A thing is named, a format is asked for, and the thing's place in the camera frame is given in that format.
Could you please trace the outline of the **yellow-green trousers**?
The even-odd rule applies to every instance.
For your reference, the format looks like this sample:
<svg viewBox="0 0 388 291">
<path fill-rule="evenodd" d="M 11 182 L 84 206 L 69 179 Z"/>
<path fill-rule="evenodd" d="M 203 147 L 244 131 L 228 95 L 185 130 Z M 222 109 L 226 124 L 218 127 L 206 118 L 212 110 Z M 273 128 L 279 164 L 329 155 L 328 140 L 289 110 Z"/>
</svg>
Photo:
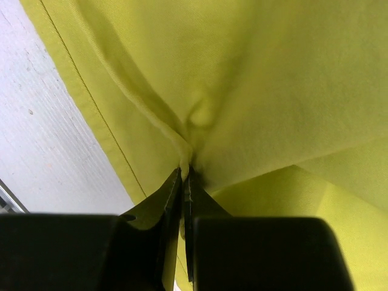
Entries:
<svg viewBox="0 0 388 291">
<path fill-rule="evenodd" d="M 386 1 L 23 1 L 134 203 L 177 167 L 239 216 L 319 216 L 387 289 Z"/>
</svg>

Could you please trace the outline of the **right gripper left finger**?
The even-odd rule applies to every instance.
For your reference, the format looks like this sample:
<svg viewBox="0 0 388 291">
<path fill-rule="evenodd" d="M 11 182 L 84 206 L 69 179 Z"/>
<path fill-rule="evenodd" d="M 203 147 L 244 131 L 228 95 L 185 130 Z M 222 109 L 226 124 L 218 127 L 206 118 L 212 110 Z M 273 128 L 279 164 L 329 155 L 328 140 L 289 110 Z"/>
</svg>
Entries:
<svg viewBox="0 0 388 291">
<path fill-rule="evenodd" d="M 181 169 L 144 201 L 121 215 L 135 248 L 129 261 L 135 290 L 173 290 L 181 219 Z"/>
</svg>

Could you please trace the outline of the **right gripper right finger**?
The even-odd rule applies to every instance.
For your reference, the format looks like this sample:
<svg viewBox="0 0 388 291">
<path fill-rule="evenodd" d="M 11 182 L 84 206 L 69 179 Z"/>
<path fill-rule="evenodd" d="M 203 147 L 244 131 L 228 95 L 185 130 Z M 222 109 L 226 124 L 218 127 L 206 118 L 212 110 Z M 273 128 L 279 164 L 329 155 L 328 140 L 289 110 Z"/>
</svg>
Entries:
<svg viewBox="0 0 388 291">
<path fill-rule="evenodd" d="M 194 222 L 200 216 L 231 217 L 203 188 L 199 174 L 189 166 L 189 174 L 182 188 L 183 237 L 186 244 L 187 274 L 190 283 L 194 282 Z"/>
</svg>

